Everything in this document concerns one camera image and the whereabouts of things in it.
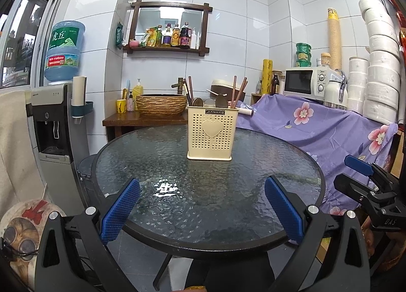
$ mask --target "green container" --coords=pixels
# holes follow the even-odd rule
[[[296,57],[297,57],[297,60],[306,60],[306,61],[311,60],[311,54],[300,52],[300,51],[296,52]]]
[[[297,43],[296,51],[300,53],[310,54],[311,46],[307,43]]]
[[[298,59],[296,61],[296,67],[309,67],[309,66],[311,66],[311,62],[307,60]]]

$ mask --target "wooden countertop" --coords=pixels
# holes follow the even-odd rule
[[[144,116],[138,111],[115,113],[103,120],[103,126],[165,126],[167,124],[187,124],[188,113],[184,111],[177,116]]]

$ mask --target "metal screw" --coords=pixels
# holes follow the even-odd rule
[[[317,214],[319,212],[319,209],[317,208],[317,206],[314,205],[310,205],[307,210],[312,213],[312,214]]]
[[[86,208],[87,215],[93,215],[94,213],[96,213],[96,207],[91,206],[91,207]]]
[[[347,211],[347,216],[348,216],[350,219],[353,219],[354,217],[356,217],[354,211]]]
[[[58,212],[51,212],[51,214],[49,215],[49,218],[51,220],[55,220],[58,217]]]

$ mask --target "white kettle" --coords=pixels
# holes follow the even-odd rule
[[[334,109],[347,109],[348,91],[347,77],[341,70],[336,70],[341,73],[341,78],[332,79],[328,82],[326,90],[324,91],[323,105]]]

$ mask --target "pink flower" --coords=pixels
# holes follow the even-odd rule
[[[372,143],[368,149],[372,155],[376,155],[379,152],[387,130],[388,126],[383,125],[380,129],[373,130],[369,133],[368,140],[372,141]]]
[[[343,216],[346,211],[346,209],[340,211],[340,208],[338,206],[334,206],[332,209],[330,209],[330,214]]]
[[[309,118],[313,116],[313,109],[310,108],[308,102],[304,102],[302,107],[298,107],[293,113],[295,119],[295,124],[307,124],[309,122]]]

